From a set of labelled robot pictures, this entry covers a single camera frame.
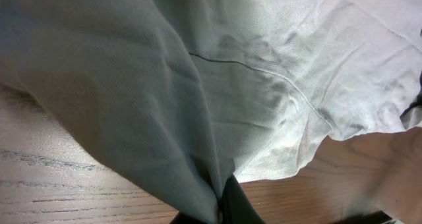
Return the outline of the beige t-shirt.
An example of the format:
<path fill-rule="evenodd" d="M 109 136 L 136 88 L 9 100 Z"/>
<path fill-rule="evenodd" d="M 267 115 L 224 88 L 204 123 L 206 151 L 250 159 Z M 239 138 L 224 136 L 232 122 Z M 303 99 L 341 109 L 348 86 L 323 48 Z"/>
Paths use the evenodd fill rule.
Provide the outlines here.
<path fill-rule="evenodd" d="M 95 159 L 217 223 L 228 180 L 421 125 L 421 0 L 1 0 L 1 81 Z"/>

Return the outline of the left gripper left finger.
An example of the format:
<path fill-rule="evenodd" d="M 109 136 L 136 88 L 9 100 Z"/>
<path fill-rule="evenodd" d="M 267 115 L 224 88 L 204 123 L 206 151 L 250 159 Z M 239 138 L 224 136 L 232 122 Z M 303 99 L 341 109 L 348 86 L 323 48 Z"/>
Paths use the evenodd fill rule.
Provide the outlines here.
<path fill-rule="evenodd" d="M 201 224 L 201 221 L 179 212 L 169 224 Z"/>

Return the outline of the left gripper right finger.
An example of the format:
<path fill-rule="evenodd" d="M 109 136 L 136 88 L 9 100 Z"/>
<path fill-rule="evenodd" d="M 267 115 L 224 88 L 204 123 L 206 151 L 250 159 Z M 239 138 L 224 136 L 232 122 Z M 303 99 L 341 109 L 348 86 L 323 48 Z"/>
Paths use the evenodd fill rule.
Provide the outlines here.
<path fill-rule="evenodd" d="M 223 224 L 265 224 L 234 175 L 226 181 L 221 208 Z"/>

